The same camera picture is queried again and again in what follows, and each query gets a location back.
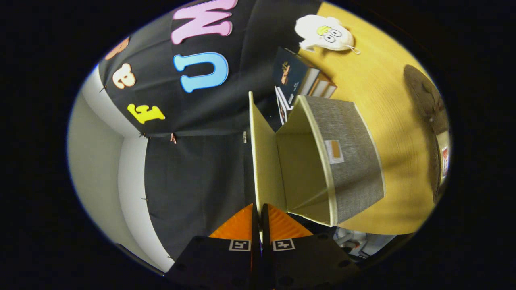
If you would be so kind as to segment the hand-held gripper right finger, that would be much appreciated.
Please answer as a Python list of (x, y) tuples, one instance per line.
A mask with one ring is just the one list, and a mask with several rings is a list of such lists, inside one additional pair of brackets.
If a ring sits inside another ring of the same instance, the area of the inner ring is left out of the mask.
[(360, 268), (328, 234), (311, 234), (287, 213), (265, 203), (263, 279), (266, 290), (341, 290)]

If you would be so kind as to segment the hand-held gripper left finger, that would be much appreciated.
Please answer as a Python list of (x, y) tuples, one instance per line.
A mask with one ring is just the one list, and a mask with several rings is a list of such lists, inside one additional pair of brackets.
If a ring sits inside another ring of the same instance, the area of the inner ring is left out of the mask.
[(249, 204), (208, 236), (194, 236), (166, 273), (179, 290), (252, 290), (260, 265), (258, 213)]

